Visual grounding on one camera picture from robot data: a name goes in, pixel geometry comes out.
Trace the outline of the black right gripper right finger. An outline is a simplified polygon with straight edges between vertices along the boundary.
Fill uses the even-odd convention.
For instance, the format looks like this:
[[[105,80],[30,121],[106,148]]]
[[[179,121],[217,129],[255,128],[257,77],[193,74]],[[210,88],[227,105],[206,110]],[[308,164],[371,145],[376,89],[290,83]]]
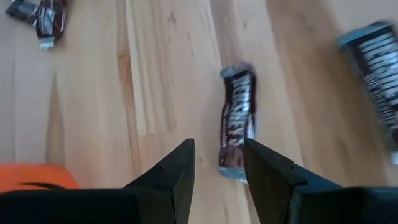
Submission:
[[[342,187],[253,139],[243,148],[261,223],[397,223],[395,187]]]

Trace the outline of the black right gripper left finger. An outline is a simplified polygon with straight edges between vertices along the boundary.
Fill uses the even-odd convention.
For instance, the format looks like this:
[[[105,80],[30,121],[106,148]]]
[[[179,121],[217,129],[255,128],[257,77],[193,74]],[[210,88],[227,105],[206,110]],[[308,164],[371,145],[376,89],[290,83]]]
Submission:
[[[194,182],[193,139],[115,189],[81,189],[57,166],[3,164],[1,223],[188,223]]]

